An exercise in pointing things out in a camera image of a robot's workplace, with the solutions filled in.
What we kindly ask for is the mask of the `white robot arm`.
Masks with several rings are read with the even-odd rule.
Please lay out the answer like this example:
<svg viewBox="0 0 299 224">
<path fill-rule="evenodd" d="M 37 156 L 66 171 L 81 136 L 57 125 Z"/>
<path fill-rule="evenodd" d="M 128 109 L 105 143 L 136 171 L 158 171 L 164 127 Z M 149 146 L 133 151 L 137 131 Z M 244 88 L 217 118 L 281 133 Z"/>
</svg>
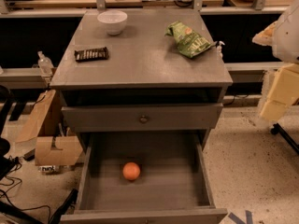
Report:
<svg viewBox="0 0 299 224">
<path fill-rule="evenodd" d="M 280 17 L 252 38 L 261 46 L 270 46 L 274 57 L 284 64 L 274 74 L 260 117 L 278 121 L 299 100 L 299 0 Z"/>
</svg>

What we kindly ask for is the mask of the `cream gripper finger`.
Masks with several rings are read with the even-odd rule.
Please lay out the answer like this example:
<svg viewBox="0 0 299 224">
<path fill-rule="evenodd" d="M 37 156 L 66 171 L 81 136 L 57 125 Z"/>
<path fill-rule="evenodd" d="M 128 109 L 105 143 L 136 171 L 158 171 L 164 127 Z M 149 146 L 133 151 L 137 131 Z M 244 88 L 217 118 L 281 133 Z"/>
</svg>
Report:
<svg viewBox="0 0 299 224">
<path fill-rule="evenodd" d="M 274 80 L 266 95 L 260 117 L 268 121 L 278 121 L 298 100 L 299 65 L 285 63 L 274 74 Z"/>
</svg>

